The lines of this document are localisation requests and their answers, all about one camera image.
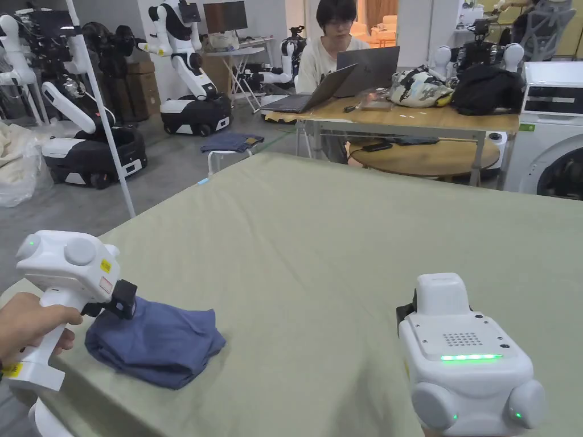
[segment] hand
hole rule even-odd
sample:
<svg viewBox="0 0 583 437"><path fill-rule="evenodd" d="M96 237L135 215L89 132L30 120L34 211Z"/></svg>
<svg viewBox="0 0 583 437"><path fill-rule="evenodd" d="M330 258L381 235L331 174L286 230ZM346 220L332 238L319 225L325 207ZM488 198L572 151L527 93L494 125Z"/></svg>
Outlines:
<svg viewBox="0 0 583 437"><path fill-rule="evenodd" d="M0 309L0 360L4 367L14 363L23 347L39 346L43 337L57 326L83 322L75 308L40 306L38 301L34 294L18 293ZM75 334L65 329L54 353L71 349L74 340Z"/></svg>

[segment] white controller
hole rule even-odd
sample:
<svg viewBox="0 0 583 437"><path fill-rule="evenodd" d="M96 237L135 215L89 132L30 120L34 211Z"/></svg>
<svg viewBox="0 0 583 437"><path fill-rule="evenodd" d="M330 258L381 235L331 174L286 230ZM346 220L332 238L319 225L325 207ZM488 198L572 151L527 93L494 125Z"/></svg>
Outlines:
<svg viewBox="0 0 583 437"><path fill-rule="evenodd" d="M541 424L545 391L530 358L494 320L470 309L457 274L420 276L413 303L397 313L423 426L445 436L494 437Z"/></svg>
<svg viewBox="0 0 583 437"><path fill-rule="evenodd" d="M92 235L39 231L29 235L16 255L16 268L44 291L42 306L63 305L82 311L88 303L110 302L120 279L119 250ZM5 373L10 384L59 391L65 374L48 365L65 325L44 336L40 346L26 347Z"/></svg>

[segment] gray floor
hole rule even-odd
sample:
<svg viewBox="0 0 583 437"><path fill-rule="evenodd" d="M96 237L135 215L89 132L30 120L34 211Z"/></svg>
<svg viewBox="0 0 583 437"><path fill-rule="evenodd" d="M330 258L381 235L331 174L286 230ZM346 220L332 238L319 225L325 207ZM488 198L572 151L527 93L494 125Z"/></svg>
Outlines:
<svg viewBox="0 0 583 437"><path fill-rule="evenodd" d="M247 107L236 111L232 131L264 136L269 150L295 154L296 136L286 135L295 132L294 126L266 123L259 114L250 112ZM208 176L206 155L200 152L202 139L166 135L159 117L142 123L139 129L146 139L149 165L128 179L136 214ZM307 155L305 147L300 149L300 155ZM233 164L240 158L226 156L223 165ZM0 208L0 294L20 279L14 257L28 234L52 229L101 235L128 219L118 185L97 191L59 184L14 208ZM10 395L6 385L0 385L0 436L34 436L26 414L27 408Z"/></svg>

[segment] washing machine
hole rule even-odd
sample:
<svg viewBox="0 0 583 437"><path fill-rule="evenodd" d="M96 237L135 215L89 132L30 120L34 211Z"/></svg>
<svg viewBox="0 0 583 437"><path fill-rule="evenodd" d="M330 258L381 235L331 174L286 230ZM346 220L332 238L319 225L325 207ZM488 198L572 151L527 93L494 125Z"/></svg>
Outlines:
<svg viewBox="0 0 583 437"><path fill-rule="evenodd" d="M583 200L583 62L526 62L524 76L504 190Z"/></svg>

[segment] white robot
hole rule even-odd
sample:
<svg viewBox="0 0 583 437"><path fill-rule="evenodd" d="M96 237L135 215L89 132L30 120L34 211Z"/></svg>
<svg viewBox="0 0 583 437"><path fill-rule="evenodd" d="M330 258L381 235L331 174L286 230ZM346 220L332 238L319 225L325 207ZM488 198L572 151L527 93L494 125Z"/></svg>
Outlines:
<svg viewBox="0 0 583 437"><path fill-rule="evenodd" d="M517 43L502 47L486 42L484 39L490 31L491 20L492 18L478 19L473 27L469 28L475 34L474 42L453 50L447 45L438 47L433 56L434 70L442 76L449 77L448 65L450 62L454 63L456 73L461 73L474 64L498 65L503 63L507 71L516 72L524 57L524 49Z"/></svg>
<svg viewBox="0 0 583 437"><path fill-rule="evenodd" d="M82 56L82 50L86 50L85 39L80 28L73 25L69 12L47 8L22 9L14 16L2 15L0 29L4 34L0 40L7 48L8 61L13 66L13 70L3 73L3 76L22 78L26 82L32 80L36 85L34 72L23 55L20 33L29 43L34 62L47 79L43 82L42 94L81 129L75 138L52 138L43 144L43 156L53 179L97 189L106 188L118 180L120 174L107 144L101 111L96 99L78 79L78 75L88 73L91 66ZM37 114L34 100L29 102ZM39 98L39 104L46 114L42 98ZM114 124L111 111L106 109L106 114L108 123ZM144 140L137 130L114 128L112 135L125 177L147 166Z"/></svg>
<svg viewBox="0 0 583 437"><path fill-rule="evenodd" d="M231 101L202 70L202 49L198 34L201 21L196 3L166 0L148 10L156 26L157 44L136 40L138 48L170 57L172 66L192 94L167 100L160 114L167 133L209 136L231 123Z"/></svg>
<svg viewBox="0 0 583 437"><path fill-rule="evenodd" d="M43 105L43 98L38 88L36 75L32 68L29 67L22 52L18 32L19 24L13 17L9 15L0 16L0 42L6 51L6 61L13 67L10 72L0 73L0 85L16 85L22 87L37 125L42 126L48 123L47 110ZM29 85L33 86L36 93L43 115L42 119L38 113L34 98L30 93Z"/></svg>

